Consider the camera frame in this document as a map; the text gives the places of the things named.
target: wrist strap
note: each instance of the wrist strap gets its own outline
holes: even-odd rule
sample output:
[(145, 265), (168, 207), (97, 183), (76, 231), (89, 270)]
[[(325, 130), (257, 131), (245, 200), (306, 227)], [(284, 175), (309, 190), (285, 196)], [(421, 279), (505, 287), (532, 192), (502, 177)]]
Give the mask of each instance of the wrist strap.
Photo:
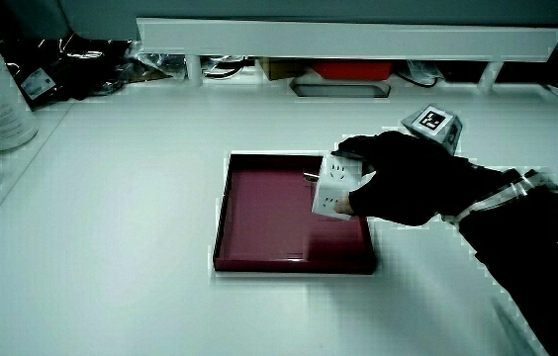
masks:
[(471, 215), (473, 212), (487, 211), (498, 208), (511, 201), (527, 196), (527, 192), (535, 187), (546, 186), (551, 190), (558, 190), (558, 187), (549, 179), (547, 174), (530, 170), (520, 177), (520, 180), (509, 183), (498, 193), (486, 199), (475, 202), (470, 207), (464, 209), (457, 216), (443, 216), (445, 222), (458, 225), (459, 222)]

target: power socket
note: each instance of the power socket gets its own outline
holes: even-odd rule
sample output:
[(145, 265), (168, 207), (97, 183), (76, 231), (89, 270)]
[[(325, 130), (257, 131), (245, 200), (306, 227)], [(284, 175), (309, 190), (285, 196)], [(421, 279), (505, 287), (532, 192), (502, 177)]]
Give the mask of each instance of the power socket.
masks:
[(351, 216), (335, 212), (334, 206), (340, 202), (343, 193), (360, 187), (361, 181), (361, 161), (331, 154), (324, 156), (312, 203), (312, 213), (349, 220)]

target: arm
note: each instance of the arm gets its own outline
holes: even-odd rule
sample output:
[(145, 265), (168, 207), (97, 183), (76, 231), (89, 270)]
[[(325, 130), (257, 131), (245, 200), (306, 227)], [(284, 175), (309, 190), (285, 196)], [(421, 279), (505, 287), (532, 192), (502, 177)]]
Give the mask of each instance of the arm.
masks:
[(457, 217), (452, 220), (477, 259), (511, 294), (545, 349), (558, 355), (558, 187), (541, 184), (463, 217), (475, 202), (492, 201), (522, 177), (476, 166), (401, 133), (349, 138), (339, 149), (362, 155), (377, 171), (343, 199), (339, 212), (410, 225), (435, 214)]

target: tray rim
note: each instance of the tray rim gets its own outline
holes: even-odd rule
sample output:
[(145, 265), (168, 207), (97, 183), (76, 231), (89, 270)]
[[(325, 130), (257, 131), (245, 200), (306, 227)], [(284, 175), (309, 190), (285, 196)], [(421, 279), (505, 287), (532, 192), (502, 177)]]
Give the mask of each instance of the tray rim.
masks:
[[(324, 273), (324, 274), (372, 274), (376, 267), (377, 267), (377, 257), (375, 255), (375, 251), (374, 251), (374, 247), (373, 247), (373, 241), (371, 241), (372, 236), (371, 236), (371, 231), (369, 229), (369, 225), (368, 225), (368, 221), (365, 217), (360, 217), (360, 226), (361, 229), (363, 230), (363, 234), (366, 231), (366, 237), (368, 237), (369, 239), (369, 244), (368, 244), (368, 253), (370, 253), (370, 255), (373, 257), (371, 260), (369, 260), (366, 265), (368, 266), (365, 269), (360, 269), (360, 268), (356, 268), (355, 271), (353, 272), (349, 272), (349, 269), (346, 269), (345, 272), (339, 271), (339, 270), (335, 270), (335, 271), (328, 271), (325, 269), (318, 269), (318, 268), (305, 268), (305, 269), (301, 269), (302, 267), (298, 267), (298, 266), (310, 266), (310, 265), (314, 265), (316, 266), (318, 263), (314, 263), (314, 262), (309, 262), (309, 261), (293, 261), (290, 264), (298, 267), (295, 268), (295, 270), (293, 271), (292, 268), (269, 268), (269, 269), (260, 269), (260, 270), (237, 270), (237, 269), (221, 269), (218, 268), (217, 264), (218, 262), (227, 262), (227, 264), (229, 264), (229, 262), (236, 262), (237, 260), (228, 260), (228, 259), (221, 259), (220, 256), (220, 250), (222, 248), (222, 237), (224, 235), (224, 228), (225, 228), (225, 217), (226, 217), (226, 213), (227, 213), (227, 204), (229, 201), (229, 194), (230, 194), (230, 186), (231, 186), (231, 179), (232, 179), (232, 173), (233, 173), (233, 165), (232, 165), (232, 160), (233, 157), (236, 155), (239, 156), (246, 156), (246, 155), (257, 155), (257, 156), (263, 156), (263, 155), (267, 155), (267, 156), (302, 156), (302, 157), (320, 157), (321, 159), (323, 159), (323, 157), (328, 154), (329, 151), (325, 151), (325, 150), (232, 150), (229, 152), (229, 156), (228, 159), (225, 159), (225, 185), (224, 185), (224, 192), (222, 194), (222, 201), (220, 203), (220, 211), (218, 212), (218, 230), (216, 231), (216, 242), (214, 244), (214, 249), (213, 249), (213, 266), (214, 266), (214, 270), (216, 272), (250, 272), (250, 273), (259, 273), (259, 272), (281, 272), (281, 273)], [(261, 264), (265, 264), (267, 262), (267, 264), (270, 265), (274, 265), (275, 263), (279, 263), (280, 260), (268, 260), (268, 261), (244, 261), (241, 260), (240, 262), (250, 262), (250, 263), (261, 263)]]

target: shelf leg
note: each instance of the shelf leg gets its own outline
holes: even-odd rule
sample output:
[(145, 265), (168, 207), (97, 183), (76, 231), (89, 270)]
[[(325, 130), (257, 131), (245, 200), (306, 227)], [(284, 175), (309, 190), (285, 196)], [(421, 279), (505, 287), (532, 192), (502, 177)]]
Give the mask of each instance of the shelf leg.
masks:
[(488, 63), (486, 69), (484, 69), (484, 73), (481, 75), (481, 79), (479, 79), (479, 83), (477, 83), (477, 88), (483, 93), (490, 93), (493, 89), (493, 84), (495, 84), (495, 80), (497, 80), (497, 76), (499, 76), (499, 71), (503, 66), (503, 62)]
[(200, 64), (200, 55), (185, 54), (184, 60), (187, 63), (187, 75), (189, 81), (194, 87), (202, 86), (202, 64)]

